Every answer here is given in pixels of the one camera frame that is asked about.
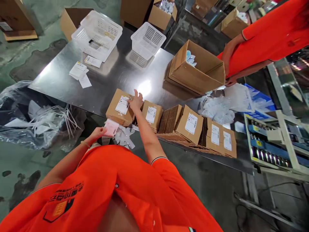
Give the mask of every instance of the person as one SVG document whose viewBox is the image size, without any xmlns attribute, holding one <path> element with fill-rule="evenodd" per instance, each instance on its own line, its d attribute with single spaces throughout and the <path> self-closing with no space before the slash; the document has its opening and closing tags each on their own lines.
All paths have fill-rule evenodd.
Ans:
<svg viewBox="0 0 309 232">
<path fill-rule="evenodd" d="M 222 229 L 168 160 L 129 100 L 148 163 L 122 146 L 88 148 L 105 128 L 65 156 L 0 224 L 0 231 L 212 231 Z"/>
<path fill-rule="evenodd" d="M 309 45 L 309 0 L 289 0 L 245 28 L 218 58 L 227 87 Z"/>
</svg>

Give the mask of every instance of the clear plastic bag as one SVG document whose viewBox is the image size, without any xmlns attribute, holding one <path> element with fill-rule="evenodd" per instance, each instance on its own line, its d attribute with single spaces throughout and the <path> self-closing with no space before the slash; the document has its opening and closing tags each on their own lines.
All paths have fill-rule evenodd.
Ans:
<svg viewBox="0 0 309 232">
<path fill-rule="evenodd" d="M 69 152 L 84 130 L 85 111 L 68 104 L 65 107 L 55 105 L 53 100 L 44 94 L 29 89 L 29 84 L 31 81 L 20 81 L 0 94 L 0 140 L 34 150 L 60 148 Z M 31 101 L 42 109 L 35 119 L 31 119 L 28 114 Z M 29 125 L 5 126 L 15 119 Z"/>
</svg>

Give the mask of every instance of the short sleeve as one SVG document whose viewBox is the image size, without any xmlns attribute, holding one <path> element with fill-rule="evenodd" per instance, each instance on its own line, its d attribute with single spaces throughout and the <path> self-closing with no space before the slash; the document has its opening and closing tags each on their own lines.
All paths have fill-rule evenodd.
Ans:
<svg viewBox="0 0 309 232">
<path fill-rule="evenodd" d="M 1 222 L 0 231 L 27 231 L 61 184 L 45 186 L 19 203 Z"/>
<path fill-rule="evenodd" d="M 271 12 L 267 13 L 265 16 L 261 17 L 250 26 L 245 28 L 242 31 L 242 36 L 245 40 L 252 39 L 259 33 L 262 33 L 272 24 L 275 24 L 279 18 L 284 17 L 284 14 L 288 14 L 288 8 L 290 7 L 291 3 L 286 2 L 279 6 L 278 8 L 272 10 Z"/>
<path fill-rule="evenodd" d="M 172 190 L 179 205 L 196 231 L 222 232 L 219 224 L 180 176 L 177 168 L 168 159 L 154 160 L 152 166 Z"/>
</svg>

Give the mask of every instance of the orange uniform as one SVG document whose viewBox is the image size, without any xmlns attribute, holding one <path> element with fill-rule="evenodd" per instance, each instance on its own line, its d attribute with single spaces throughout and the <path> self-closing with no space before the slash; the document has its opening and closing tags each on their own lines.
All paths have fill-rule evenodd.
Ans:
<svg viewBox="0 0 309 232">
<path fill-rule="evenodd" d="M 62 184 L 39 189 L 16 206 L 0 231 L 97 231 L 114 191 L 140 231 L 222 232 L 168 159 L 149 165 L 117 145 L 88 151 Z"/>
<path fill-rule="evenodd" d="M 309 28 L 300 17 L 305 0 L 289 0 L 242 31 L 245 42 L 235 49 L 227 78 L 257 63 L 277 61 L 309 45 Z"/>
</svg>

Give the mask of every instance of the bracelet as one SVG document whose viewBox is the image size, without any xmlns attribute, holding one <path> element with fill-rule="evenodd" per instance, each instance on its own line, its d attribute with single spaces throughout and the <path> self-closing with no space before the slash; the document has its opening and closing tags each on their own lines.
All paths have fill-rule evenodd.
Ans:
<svg viewBox="0 0 309 232">
<path fill-rule="evenodd" d="M 86 145 L 88 148 L 90 148 L 90 146 L 89 146 L 85 141 L 81 141 L 80 143 L 81 143 L 81 144 L 84 144 L 84 145 Z"/>
</svg>

